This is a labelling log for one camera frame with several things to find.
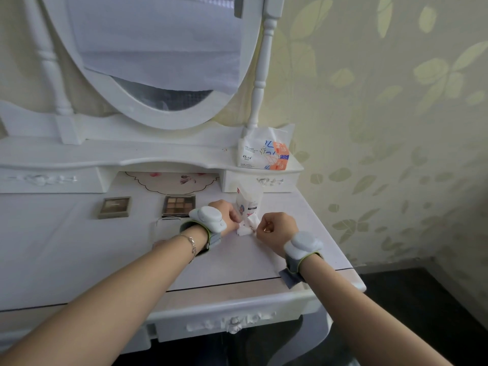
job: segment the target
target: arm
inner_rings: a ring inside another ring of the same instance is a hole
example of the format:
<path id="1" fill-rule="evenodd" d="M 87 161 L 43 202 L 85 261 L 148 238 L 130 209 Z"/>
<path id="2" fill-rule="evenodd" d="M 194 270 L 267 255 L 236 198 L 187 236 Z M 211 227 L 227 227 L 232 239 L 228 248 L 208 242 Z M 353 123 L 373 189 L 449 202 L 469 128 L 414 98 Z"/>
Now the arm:
<path id="1" fill-rule="evenodd" d="M 284 244 L 297 232 L 295 220 L 285 213 L 265 214 L 257 230 L 258 239 L 282 257 Z M 361 365 L 451 365 L 317 254 L 304 258 L 299 271 Z"/>
<path id="2" fill-rule="evenodd" d="M 218 201 L 210 206 L 222 212 L 227 224 L 222 236 L 239 227 L 230 203 Z M 194 239 L 197 251 L 208 239 L 199 225 L 182 235 Z M 156 246 L 25 336 L 3 355 L 0 366 L 112 364 L 192 258 L 192 245 L 183 236 Z"/>

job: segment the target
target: curved table leg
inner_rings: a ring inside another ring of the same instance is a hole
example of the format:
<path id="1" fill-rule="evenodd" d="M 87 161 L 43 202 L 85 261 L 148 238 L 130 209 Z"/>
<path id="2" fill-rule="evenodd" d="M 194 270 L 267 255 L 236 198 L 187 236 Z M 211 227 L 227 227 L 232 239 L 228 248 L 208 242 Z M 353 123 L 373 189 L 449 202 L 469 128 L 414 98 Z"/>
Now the curved table leg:
<path id="1" fill-rule="evenodd" d="M 318 346 L 328 335 L 332 319 L 323 307 L 303 315 L 300 330 L 269 360 L 267 366 L 283 366 Z"/>

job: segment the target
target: silver chain bracelet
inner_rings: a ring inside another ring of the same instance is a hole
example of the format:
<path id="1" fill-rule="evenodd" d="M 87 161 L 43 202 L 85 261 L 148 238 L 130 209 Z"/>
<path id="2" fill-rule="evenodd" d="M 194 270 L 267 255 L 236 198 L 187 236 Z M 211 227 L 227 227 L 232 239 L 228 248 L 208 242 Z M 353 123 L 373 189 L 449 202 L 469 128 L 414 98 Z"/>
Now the silver chain bracelet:
<path id="1" fill-rule="evenodd" d="M 195 245 L 195 241 L 193 240 L 193 238 L 191 238 L 189 236 L 186 236 L 186 235 L 180 235 L 180 236 L 185 237 L 191 243 L 191 246 L 192 246 L 191 252 L 193 253 L 193 258 L 191 259 L 190 263 L 192 263 L 193 260 L 195 259 L 195 257 L 197 256 L 197 246 Z"/>

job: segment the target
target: floor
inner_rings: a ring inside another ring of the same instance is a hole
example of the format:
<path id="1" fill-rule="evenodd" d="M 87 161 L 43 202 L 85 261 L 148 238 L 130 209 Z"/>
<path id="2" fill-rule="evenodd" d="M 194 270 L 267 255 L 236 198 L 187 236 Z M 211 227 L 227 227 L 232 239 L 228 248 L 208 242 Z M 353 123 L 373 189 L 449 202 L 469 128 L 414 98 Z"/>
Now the floor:
<path id="1" fill-rule="evenodd" d="M 422 268 L 361 275 L 366 294 L 434 347 L 453 365 L 486 362 L 488 331 Z M 120 356 L 114 366 L 265 366 L 300 328 L 301 319 L 173 342 L 153 341 L 151 349 Z M 313 350 L 286 366 L 357 364 L 336 326 Z"/>

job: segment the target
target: white spindle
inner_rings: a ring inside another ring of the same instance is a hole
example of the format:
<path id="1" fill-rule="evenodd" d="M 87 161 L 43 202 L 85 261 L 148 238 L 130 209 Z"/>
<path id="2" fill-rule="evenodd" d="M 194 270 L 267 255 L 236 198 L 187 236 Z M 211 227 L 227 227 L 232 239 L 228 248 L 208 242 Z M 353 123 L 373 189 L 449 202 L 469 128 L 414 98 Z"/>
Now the white spindle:
<path id="1" fill-rule="evenodd" d="M 59 67 L 58 57 L 54 50 L 54 44 L 42 16 L 42 11 L 37 0 L 23 0 L 29 30 L 35 43 L 37 53 L 46 74 L 47 81 L 54 96 L 56 111 L 56 123 L 61 140 L 65 144 L 79 145 L 84 139 L 79 136 L 79 128 L 73 107 L 64 89 L 63 73 Z"/>
<path id="2" fill-rule="evenodd" d="M 271 58 L 271 44 L 274 30 L 283 11 L 284 0 L 265 0 L 263 14 L 263 39 L 259 50 L 258 63 L 251 95 L 251 114 L 247 121 L 246 132 L 258 127 L 259 109 L 265 96 L 266 78 L 268 77 L 269 61 Z"/>

